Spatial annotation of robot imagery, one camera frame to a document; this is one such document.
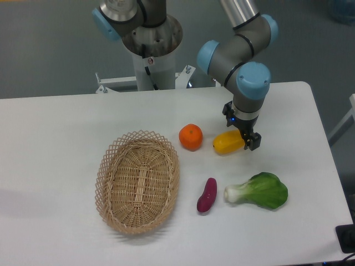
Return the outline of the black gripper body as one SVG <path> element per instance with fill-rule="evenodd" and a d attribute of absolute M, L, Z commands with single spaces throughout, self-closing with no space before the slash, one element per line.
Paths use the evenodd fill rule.
<path fill-rule="evenodd" d="M 234 126 L 239 131 L 246 135 L 254 133 L 254 125 L 258 119 L 259 111 L 257 112 L 240 112 L 238 110 L 229 111 L 229 126 Z"/>

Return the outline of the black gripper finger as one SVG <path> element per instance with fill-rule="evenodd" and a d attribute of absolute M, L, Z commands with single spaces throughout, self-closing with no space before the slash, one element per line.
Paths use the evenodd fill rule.
<path fill-rule="evenodd" d="M 244 141 L 244 150 L 253 151 L 260 147 L 261 135 L 254 132 L 253 129 L 240 130 L 241 137 Z"/>
<path fill-rule="evenodd" d="M 229 101 L 224 105 L 224 108 L 222 110 L 222 114 L 226 118 L 226 126 L 229 127 L 231 125 L 234 125 L 235 122 L 235 115 L 234 115 L 234 110 L 232 108 L 232 101 Z"/>

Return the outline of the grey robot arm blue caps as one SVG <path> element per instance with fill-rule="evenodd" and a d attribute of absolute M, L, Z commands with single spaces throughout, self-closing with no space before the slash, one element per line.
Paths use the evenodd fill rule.
<path fill-rule="evenodd" d="M 254 1 L 221 1 L 234 36 L 226 43 L 211 40 L 197 54 L 197 66 L 232 93 L 223 115 L 239 129 L 245 148 L 260 146 L 254 131 L 271 82 L 269 69 L 253 57 L 278 36 L 276 21 L 261 14 Z M 183 33 L 166 11 L 165 1 L 101 1 L 92 11 L 106 38 L 123 42 L 134 61 L 140 91 L 174 89 L 175 57 Z"/>

